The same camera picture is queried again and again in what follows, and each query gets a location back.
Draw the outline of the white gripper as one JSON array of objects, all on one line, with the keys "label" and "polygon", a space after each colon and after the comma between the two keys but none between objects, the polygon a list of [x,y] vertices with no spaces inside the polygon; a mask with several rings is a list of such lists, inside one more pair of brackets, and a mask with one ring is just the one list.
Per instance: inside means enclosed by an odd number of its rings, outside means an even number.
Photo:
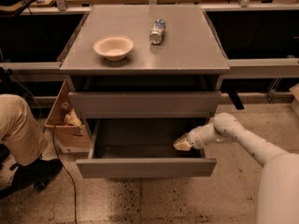
[{"label": "white gripper", "polygon": [[208,135],[208,128],[206,126],[199,126],[192,129],[188,134],[183,134],[178,138],[173,147],[180,151],[189,151],[192,147],[195,149],[201,149],[207,146],[205,141]]}]

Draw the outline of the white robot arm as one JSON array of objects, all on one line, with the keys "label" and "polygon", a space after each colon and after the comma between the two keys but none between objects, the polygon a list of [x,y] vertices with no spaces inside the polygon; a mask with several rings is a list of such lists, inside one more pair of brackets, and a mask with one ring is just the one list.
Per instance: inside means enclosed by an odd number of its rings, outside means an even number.
[{"label": "white robot arm", "polygon": [[246,129],[233,115],[220,113],[212,122],[198,126],[177,139],[180,151],[236,141],[262,166],[255,224],[299,224],[299,155]]}]

